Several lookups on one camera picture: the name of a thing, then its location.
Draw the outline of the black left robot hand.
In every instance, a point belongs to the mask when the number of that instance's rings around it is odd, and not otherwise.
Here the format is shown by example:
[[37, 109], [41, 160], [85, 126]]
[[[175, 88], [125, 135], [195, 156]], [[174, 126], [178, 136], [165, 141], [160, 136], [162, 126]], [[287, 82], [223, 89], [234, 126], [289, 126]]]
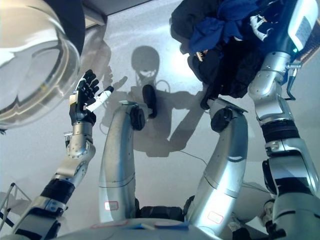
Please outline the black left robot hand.
[[96, 78], [96, 74], [89, 69], [69, 96], [69, 117], [73, 126], [82, 122], [92, 125], [96, 123], [94, 111], [106, 102], [114, 91], [112, 86], [108, 86], [98, 92], [100, 89], [98, 84], [99, 80]]

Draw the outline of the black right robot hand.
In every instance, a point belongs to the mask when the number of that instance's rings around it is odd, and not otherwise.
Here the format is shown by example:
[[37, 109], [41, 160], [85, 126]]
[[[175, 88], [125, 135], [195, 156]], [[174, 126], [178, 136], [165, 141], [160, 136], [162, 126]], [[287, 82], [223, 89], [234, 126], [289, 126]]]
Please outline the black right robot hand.
[[253, 33], [262, 42], [274, 31], [273, 24], [260, 14], [250, 16], [249, 21]]

